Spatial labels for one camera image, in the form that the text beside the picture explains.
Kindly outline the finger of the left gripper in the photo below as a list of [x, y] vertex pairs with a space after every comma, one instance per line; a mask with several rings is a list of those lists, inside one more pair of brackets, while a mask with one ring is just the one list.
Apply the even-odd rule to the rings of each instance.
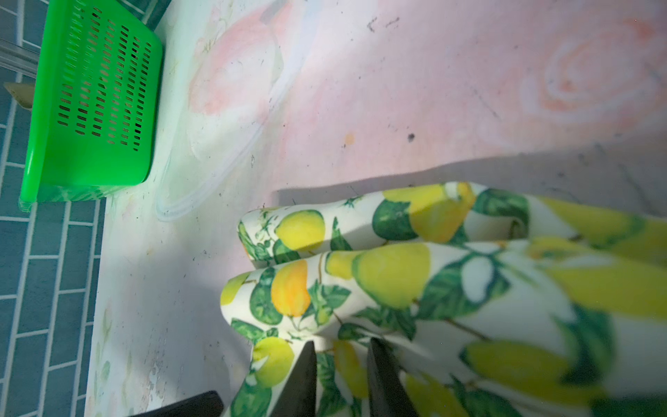
[[216, 391], [208, 391], [135, 417], [219, 417], [224, 403]]

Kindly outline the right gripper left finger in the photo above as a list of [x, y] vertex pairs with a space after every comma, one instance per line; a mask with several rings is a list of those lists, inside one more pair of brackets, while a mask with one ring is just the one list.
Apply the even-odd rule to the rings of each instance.
[[281, 391], [271, 417], [315, 417], [317, 360], [313, 342], [307, 342]]

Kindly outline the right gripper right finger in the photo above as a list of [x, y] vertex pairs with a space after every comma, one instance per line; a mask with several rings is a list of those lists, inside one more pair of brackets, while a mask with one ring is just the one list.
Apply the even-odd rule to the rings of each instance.
[[418, 416], [401, 385], [396, 359], [377, 338], [371, 340], [368, 349], [368, 386], [372, 416]]

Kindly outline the yellow lemon print skirt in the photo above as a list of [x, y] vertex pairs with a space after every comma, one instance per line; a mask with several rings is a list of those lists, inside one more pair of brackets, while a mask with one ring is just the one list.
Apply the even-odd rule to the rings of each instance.
[[318, 416], [371, 412], [374, 343], [419, 416], [663, 416], [666, 222], [470, 182], [260, 208], [221, 311], [252, 345], [230, 416], [314, 349]]

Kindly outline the olive khaki skirt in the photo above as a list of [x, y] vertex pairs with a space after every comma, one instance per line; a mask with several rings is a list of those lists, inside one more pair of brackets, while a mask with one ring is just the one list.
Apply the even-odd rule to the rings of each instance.
[[17, 101], [20, 107], [32, 111], [36, 91], [36, 86], [34, 84], [5, 82], [3, 86]]

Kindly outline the green plastic basket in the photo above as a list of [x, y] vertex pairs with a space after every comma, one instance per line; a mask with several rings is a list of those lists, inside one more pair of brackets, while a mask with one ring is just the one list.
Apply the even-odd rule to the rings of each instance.
[[116, 1], [48, 8], [19, 206], [136, 186], [153, 156], [164, 48]]

